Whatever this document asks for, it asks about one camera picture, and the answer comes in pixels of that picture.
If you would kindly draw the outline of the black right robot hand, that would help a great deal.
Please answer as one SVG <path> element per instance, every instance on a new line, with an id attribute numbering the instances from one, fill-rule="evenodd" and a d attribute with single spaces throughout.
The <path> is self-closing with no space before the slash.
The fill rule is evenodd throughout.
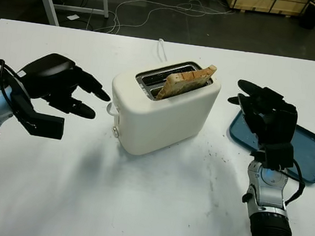
<path id="1" fill-rule="evenodd" d="M 259 144 L 290 143 L 297 123 L 297 109 L 269 87 L 260 87 L 247 80 L 238 81 L 243 93 L 228 99 L 241 107 L 247 126 Z"/>

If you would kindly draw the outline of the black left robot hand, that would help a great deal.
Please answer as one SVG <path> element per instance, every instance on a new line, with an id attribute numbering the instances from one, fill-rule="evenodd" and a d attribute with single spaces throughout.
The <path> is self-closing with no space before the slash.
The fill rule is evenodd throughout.
<path id="1" fill-rule="evenodd" d="M 82 70 L 71 59 L 57 53 L 27 64 L 17 72 L 17 76 L 30 98 L 43 98 L 53 108 L 83 118 L 93 119 L 96 113 L 72 97 L 77 87 L 103 101 L 111 100 L 94 76 Z"/>

